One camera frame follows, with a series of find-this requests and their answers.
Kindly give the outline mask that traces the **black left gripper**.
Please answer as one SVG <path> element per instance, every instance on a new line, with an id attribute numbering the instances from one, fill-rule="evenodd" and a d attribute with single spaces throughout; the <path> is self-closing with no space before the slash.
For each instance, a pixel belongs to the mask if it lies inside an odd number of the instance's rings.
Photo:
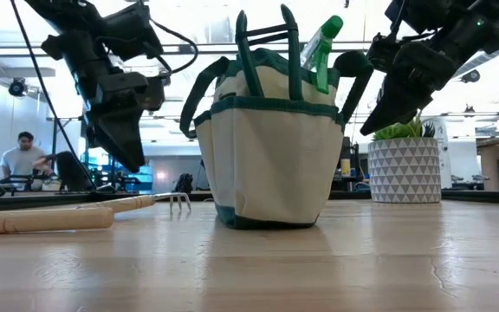
<path id="1" fill-rule="evenodd" d="M 49 35 L 42 50 L 50 57 L 66 62 L 83 99 L 86 139 L 91 148 L 101 147 L 129 172 L 138 172 L 145 164 L 139 120 L 143 110 L 137 107 L 99 112 L 100 78 L 103 76 L 103 48 L 100 38 L 90 33 Z"/>

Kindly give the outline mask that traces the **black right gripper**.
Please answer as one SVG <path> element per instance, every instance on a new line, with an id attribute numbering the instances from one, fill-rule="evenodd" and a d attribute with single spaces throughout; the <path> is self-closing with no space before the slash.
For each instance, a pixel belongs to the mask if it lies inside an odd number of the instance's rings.
<path id="1" fill-rule="evenodd" d="M 368 135 L 395 123 L 407 123 L 431 101 L 457 71 L 449 56 L 422 42 L 405 43 L 399 51 L 399 75 L 389 72 L 378 92 L 376 106 L 360 129 Z"/>

